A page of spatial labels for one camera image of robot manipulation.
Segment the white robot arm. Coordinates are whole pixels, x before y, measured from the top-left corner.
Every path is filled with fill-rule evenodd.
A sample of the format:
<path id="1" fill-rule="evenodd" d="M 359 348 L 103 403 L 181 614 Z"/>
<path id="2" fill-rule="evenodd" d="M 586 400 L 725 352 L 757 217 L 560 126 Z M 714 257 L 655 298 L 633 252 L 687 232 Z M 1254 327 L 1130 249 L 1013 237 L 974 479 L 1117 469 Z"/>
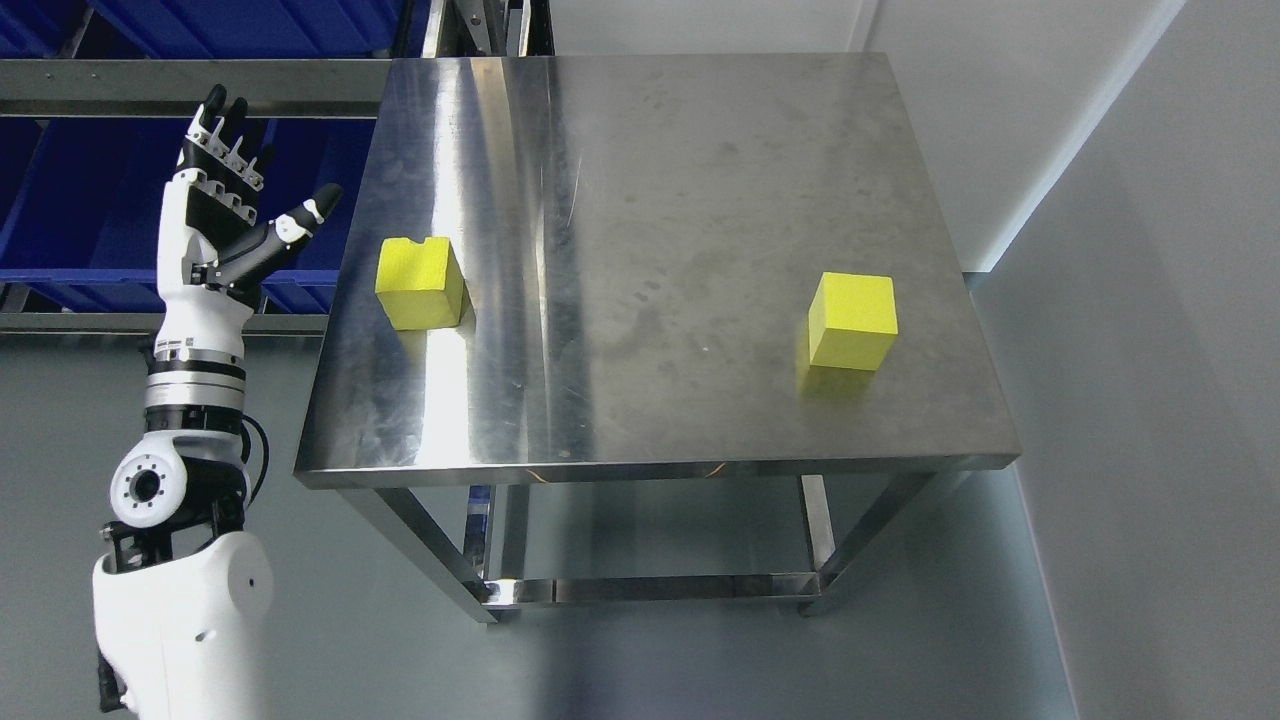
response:
<path id="1" fill-rule="evenodd" d="M 102 712 L 269 719 L 262 629 L 273 570 L 244 528 L 244 346 L 161 338 L 143 434 L 111 474 L 91 571 Z"/>

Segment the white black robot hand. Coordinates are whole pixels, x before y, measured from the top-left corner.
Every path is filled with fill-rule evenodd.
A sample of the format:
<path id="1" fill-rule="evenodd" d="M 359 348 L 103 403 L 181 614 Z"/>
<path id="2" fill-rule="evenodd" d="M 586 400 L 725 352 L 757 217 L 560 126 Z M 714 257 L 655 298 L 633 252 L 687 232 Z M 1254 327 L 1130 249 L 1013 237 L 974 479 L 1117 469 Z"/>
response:
<path id="1" fill-rule="evenodd" d="M 324 184 L 300 205 L 261 217 L 271 154 L 246 126 L 248 104 L 214 85 L 186 127 L 157 228 L 156 284 L 164 304 L 160 359 L 215 354 L 239 361 L 261 284 L 296 260 L 343 199 Z"/>

